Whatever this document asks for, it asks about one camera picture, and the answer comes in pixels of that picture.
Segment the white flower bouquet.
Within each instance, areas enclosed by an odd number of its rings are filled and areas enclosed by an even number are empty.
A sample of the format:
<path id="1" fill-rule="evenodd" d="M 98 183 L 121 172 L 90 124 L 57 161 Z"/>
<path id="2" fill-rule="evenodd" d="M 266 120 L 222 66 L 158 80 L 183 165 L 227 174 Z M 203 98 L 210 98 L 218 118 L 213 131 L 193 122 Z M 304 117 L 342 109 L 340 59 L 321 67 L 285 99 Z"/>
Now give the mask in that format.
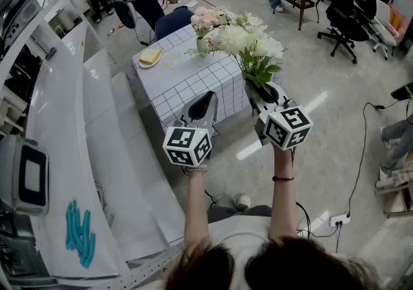
<path id="1" fill-rule="evenodd" d="M 265 87 L 281 67 L 273 60 L 283 59 L 285 48 L 267 33 L 263 21 L 251 13 L 238 16 L 231 14 L 230 23 L 210 31 L 210 53 L 224 52 L 235 58 L 243 79 L 251 79 L 258 87 Z M 188 55 L 199 55 L 197 49 L 189 49 Z"/>

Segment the person's white shirt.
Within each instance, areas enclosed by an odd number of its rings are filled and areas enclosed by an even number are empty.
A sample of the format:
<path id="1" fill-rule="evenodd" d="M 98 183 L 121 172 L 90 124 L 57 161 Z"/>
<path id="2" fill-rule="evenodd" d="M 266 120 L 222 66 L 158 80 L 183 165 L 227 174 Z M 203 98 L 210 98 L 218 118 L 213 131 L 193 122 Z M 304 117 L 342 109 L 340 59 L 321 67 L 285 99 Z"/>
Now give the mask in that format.
<path id="1" fill-rule="evenodd" d="M 166 280 L 143 290 L 303 290 L 294 263 L 300 254 L 322 261 L 312 242 L 284 236 L 270 238 L 270 217 L 237 215 L 208 223 L 209 242 L 184 251 Z"/>

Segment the table with grid tablecloth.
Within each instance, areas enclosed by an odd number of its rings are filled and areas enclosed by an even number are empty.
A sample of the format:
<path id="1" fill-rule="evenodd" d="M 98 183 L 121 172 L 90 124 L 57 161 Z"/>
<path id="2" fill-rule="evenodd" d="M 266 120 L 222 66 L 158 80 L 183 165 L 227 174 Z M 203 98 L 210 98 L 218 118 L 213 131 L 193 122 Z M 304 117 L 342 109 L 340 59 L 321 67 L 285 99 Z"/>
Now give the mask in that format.
<path id="1" fill-rule="evenodd" d="M 163 129 L 173 125 L 185 103 L 209 90 L 217 94 L 218 121 L 250 105 L 240 57 L 224 52 L 212 52 L 205 57 L 187 54 L 196 47 L 196 40 L 194 29 L 187 25 L 151 45 L 152 49 L 162 51 L 155 65 L 140 65 L 140 54 L 132 58 L 149 105 Z"/>

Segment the person's grey trousers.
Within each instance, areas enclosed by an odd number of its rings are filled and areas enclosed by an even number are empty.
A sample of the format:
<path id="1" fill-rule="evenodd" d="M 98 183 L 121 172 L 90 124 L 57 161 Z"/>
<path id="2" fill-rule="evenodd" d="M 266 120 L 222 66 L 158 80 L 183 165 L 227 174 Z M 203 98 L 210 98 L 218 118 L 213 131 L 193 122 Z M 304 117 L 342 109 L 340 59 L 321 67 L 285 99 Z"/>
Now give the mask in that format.
<path id="1" fill-rule="evenodd" d="M 212 207 L 207 212 L 208 223 L 214 223 L 226 218 L 237 215 L 247 215 L 247 216 L 265 216 L 271 217 L 272 209 L 267 205 L 252 205 L 249 209 L 240 212 L 236 209 L 236 200 L 240 194 L 231 197 L 228 194 L 222 194 L 216 203 L 212 204 Z"/>

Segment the pale green vase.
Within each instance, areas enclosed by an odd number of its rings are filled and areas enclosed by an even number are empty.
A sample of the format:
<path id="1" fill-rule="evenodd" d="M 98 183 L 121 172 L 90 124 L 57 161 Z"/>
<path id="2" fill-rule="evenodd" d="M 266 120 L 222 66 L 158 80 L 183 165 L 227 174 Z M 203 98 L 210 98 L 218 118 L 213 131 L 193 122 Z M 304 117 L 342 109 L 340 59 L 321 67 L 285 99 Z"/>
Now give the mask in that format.
<path id="1" fill-rule="evenodd" d="M 201 57 L 206 57 L 210 53 L 210 38 L 209 37 L 198 37 L 196 39 L 196 49 L 197 53 Z"/>

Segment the pink flower bouquet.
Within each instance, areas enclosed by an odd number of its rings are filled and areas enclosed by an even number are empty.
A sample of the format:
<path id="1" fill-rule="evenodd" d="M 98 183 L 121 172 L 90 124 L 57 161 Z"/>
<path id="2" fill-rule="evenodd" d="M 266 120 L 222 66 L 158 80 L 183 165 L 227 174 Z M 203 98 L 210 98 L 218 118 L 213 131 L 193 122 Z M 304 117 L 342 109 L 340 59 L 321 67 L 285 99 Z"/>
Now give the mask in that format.
<path id="1" fill-rule="evenodd" d="M 227 9 L 219 6 L 213 8 L 198 7 L 190 18 L 192 28 L 198 39 L 203 39 L 214 28 L 230 23 Z"/>

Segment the yellow bread slice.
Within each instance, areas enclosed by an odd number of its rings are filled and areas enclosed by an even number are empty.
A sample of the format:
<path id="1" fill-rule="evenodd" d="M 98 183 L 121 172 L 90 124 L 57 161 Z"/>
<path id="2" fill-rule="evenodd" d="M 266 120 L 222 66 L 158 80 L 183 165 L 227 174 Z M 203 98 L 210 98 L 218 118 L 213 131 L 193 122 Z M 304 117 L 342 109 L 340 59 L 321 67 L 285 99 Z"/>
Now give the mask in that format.
<path id="1" fill-rule="evenodd" d="M 162 50 L 148 48 L 142 51 L 139 56 L 139 61 L 144 65 L 153 65 L 160 58 L 161 54 Z"/>

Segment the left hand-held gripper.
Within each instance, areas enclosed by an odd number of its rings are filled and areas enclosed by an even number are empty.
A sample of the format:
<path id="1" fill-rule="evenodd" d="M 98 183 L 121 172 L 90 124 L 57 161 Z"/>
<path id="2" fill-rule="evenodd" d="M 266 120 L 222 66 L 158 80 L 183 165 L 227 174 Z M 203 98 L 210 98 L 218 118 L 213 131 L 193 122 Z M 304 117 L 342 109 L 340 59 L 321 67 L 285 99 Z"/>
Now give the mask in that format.
<path id="1" fill-rule="evenodd" d="M 217 107 L 217 94 L 208 91 L 191 104 L 189 117 L 162 116 L 165 126 L 163 149 L 172 164 L 198 167 L 210 158 Z"/>

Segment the blue chair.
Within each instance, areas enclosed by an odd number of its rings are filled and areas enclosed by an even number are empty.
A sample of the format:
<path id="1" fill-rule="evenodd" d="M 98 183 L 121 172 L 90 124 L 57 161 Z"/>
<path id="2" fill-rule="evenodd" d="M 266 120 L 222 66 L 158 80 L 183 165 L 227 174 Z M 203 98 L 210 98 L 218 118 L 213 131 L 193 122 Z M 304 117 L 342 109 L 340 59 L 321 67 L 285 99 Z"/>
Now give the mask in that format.
<path id="1" fill-rule="evenodd" d="M 186 6 L 180 6 L 173 12 L 158 19 L 154 30 L 156 41 L 159 41 L 167 35 L 189 25 L 193 15 L 194 13 Z"/>

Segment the black device with green trim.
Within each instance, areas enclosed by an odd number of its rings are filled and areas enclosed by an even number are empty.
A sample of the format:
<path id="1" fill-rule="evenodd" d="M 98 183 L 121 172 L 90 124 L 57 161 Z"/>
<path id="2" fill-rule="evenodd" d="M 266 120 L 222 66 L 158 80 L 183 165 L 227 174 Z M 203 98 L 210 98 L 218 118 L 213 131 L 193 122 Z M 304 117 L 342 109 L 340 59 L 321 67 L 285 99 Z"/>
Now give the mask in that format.
<path id="1" fill-rule="evenodd" d="M 398 101 L 404 101 L 413 98 L 413 82 L 410 82 L 396 89 L 391 93 L 391 96 Z"/>

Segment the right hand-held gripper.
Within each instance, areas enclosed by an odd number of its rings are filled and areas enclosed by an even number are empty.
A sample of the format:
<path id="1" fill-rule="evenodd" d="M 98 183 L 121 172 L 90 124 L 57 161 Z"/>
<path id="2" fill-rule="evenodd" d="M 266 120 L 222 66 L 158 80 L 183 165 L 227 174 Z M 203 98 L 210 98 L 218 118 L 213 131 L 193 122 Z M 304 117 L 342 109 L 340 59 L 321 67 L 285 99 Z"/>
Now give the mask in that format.
<path id="1" fill-rule="evenodd" d="M 273 143 L 287 150 L 305 142 L 313 122 L 303 106 L 288 99 L 281 86 L 269 81 L 265 87 L 258 87 L 247 79 L 245 92 L 258 113 L 254 128 L 262 145 Z"/>

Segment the person's white shoe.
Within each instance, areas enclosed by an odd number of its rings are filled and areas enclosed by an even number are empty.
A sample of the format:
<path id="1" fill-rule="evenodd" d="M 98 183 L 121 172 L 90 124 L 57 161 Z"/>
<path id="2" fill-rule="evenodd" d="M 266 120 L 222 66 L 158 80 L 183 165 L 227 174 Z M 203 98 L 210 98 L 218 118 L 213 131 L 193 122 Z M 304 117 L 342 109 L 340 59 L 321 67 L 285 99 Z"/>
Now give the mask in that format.
<path id="1" fill-rule="evenodd" d="M 249 209 L 251 206 L 251 199 L 246 194 L 240 194 L 236 200 L 236 209 L 240 212 L 243 212 Z"/>

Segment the white metal shelf rack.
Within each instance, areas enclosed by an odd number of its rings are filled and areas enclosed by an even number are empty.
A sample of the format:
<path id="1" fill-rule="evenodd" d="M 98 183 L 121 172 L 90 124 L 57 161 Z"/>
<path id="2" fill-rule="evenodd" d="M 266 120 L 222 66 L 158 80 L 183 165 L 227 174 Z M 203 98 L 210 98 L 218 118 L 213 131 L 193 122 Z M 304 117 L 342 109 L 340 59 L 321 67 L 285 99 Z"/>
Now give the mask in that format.
<path id="1" fill-rule="evenodd" d="M 0 57 L 0 140 L 34 140 L 49 157 L 46 214 L 0 201 L 2 284 L 135 289 L 179 257 L 184 214 L 127 75 L 111 74 L 115 61 L 92 25 L 82 19 L 58 37 L 46 22 L 59 1 L 38 0 L 40 13 Z M 16 3 L 0 0 L 0 14 Z"/>

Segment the wooden stool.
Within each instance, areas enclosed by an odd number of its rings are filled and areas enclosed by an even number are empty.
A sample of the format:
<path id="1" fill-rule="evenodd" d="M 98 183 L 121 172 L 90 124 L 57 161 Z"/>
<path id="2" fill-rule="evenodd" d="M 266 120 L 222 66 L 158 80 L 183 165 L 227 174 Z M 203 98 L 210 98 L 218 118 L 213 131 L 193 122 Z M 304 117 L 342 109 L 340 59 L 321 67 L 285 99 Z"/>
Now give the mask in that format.
<path id="1" fill-rule="evenodd" d="M 385 199 L 386 218 L 413 217 L 413 150 L 384 185 L 376 186 L 374 193 Z"/>

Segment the person's left forearm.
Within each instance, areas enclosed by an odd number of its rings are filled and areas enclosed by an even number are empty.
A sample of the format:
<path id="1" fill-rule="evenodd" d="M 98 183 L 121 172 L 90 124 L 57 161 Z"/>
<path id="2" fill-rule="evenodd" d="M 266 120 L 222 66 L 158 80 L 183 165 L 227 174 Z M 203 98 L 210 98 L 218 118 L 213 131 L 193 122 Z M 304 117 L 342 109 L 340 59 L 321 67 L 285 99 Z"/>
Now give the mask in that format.
<path id="1" fill-rule="evenodd" d="M 188 171 L 184 242 L 188 252 L 192 252 L 199 244 L 209 242 L 205 186 L 201 169 Z"/>

